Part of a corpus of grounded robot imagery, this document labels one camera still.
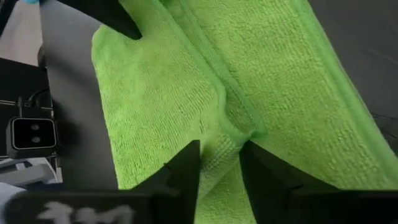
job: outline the green microfiber towel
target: green microfiber towel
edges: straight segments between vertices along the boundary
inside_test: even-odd
[[[193,139],[196,223],[254,223],[238,163],[248,140],[342,189],[398,187],[396,158],[306,1],[122,4],[143,38],[103,26],[93,39],[120,188]]]

